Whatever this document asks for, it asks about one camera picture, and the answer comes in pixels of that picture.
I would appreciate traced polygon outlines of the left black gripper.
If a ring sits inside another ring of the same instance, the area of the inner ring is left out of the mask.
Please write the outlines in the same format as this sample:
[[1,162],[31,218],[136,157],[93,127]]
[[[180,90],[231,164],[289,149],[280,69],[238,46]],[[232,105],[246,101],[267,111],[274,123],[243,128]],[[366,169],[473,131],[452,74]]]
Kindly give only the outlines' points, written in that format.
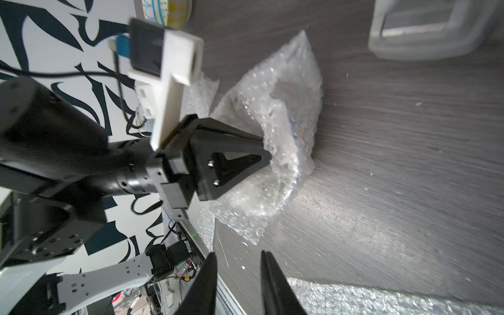
[[193,155],[197,148],[203,160],[201,201],[219,199],[272,159],[262,137],[215,119],[186,115],[146,162],[150,180],[172,209],[190,206],[197,188]]

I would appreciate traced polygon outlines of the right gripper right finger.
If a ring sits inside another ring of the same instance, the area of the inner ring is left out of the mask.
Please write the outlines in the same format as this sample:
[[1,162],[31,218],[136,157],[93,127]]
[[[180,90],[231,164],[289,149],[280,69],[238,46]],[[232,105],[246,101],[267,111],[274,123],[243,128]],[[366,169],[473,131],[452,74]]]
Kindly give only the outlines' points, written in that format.
[[261,252],[260,265],[264,314],[307,315],[271,252]]

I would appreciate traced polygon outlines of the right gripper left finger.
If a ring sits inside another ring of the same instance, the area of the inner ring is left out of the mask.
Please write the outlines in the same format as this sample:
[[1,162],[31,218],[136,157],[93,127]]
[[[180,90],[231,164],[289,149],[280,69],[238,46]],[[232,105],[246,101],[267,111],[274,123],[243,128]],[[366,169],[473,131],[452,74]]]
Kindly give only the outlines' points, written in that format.
[[214,315],[216,309],[218,261],[214,252],[208,254],[194,283],[175,315]]

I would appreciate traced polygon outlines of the yellow patterned bowl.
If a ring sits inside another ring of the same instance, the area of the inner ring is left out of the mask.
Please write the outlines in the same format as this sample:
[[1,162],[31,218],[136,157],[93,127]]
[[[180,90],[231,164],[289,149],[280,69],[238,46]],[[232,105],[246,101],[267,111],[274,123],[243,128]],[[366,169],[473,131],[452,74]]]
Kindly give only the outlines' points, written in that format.
[[191,19],[193,0],[141,0],[143,17],[147,21],[170,29],[182,30]]

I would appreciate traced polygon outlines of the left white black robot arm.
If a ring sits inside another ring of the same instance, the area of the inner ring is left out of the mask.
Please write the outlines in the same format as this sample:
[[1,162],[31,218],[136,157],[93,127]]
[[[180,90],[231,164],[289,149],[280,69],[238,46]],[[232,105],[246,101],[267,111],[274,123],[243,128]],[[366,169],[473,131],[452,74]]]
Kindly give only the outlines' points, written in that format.
[[164,143],[109,143],[105,130],[30,77],[1,84],[1,313],[72,314],[159,282],[190,258],[187,240],[115,265],[59,276],[52,267],[106,224],[111,196],[157,193],[174,220],[193,197],[220,198],[272,159],[263,140],[215,119],[186,116]]

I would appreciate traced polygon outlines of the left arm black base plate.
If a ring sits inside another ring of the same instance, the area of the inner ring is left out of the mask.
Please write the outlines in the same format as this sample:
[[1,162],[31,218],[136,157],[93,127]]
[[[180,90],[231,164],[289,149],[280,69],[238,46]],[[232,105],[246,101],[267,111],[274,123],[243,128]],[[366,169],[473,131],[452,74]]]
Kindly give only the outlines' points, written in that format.
[[195,246],[189,240],[180,240],[170,246],[156,244],[145,251],[152,263],[150,283],[174,278],[189,282],[196,277],[193,260]]

